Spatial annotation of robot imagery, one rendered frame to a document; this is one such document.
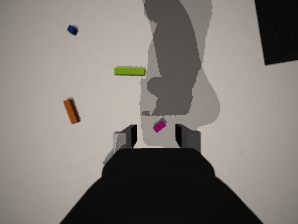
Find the orange-brown rectangular block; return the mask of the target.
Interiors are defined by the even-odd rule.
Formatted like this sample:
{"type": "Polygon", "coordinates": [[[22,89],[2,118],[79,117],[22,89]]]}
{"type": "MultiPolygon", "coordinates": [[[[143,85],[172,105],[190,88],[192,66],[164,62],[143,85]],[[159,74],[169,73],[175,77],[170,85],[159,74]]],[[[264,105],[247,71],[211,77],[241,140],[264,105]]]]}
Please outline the orange-brown rectangular block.
{"type": "Polygon", "coordinates": [[[65,105],[66,111],[67,111],[69,119],[71,121],[71,124],[80,122],[80,119],[78,117],[78,114],[77,114],[77,111],[73,104],[73,101],[68,99],[68,100],[63,101],[63,103],[65,105]]]}

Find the magenta block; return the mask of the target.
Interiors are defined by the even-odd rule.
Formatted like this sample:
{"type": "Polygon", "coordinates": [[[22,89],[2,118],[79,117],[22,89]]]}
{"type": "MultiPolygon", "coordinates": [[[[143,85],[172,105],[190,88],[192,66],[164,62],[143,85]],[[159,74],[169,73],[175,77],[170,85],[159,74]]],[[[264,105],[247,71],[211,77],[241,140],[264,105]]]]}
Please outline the magenta block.
{"type": "Polygon", "coordinates": [[[155,130],[156,133],[158,133],[161,129],[163,129],[166,126],[166,124],[161,121],[160,123],[158,123],[156,126],[153,127],[153,129],[155,130]]]}

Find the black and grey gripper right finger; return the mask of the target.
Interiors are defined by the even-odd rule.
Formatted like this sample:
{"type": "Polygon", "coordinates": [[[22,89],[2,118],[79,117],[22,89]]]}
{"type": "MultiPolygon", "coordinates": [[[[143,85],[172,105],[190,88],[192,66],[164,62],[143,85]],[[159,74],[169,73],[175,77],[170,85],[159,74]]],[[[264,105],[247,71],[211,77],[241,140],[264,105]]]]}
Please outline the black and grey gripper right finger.
{"type": "Polygon", "coordinates": [[[175,140],[180,148],[193,148],[201,154],[201,132],[175,124],[175,140]]]}

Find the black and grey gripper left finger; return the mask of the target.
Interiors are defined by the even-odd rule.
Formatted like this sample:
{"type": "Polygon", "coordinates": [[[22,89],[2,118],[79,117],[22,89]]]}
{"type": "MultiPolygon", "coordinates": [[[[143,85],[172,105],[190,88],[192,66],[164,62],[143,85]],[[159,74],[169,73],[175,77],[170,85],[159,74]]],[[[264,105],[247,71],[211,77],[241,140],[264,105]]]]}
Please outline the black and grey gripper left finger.
{"type": "Polygon", "coordinates": [[[137,124],[131,124],[120,132],[113,133],[114,154],[123,148],[133,148],[137,142],[137,124]]]}

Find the lime green rod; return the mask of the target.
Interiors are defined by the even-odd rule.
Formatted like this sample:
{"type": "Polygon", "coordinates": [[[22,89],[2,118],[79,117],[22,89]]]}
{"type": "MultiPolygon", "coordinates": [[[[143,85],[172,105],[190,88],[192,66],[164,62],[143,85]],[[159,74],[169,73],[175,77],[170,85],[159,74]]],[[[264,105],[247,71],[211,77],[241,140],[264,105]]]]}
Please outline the lime green rod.
{"type": "Polygon", "coordinates": [[[114,68],[117,76],[145,76],[145,68],[114,68]]]}

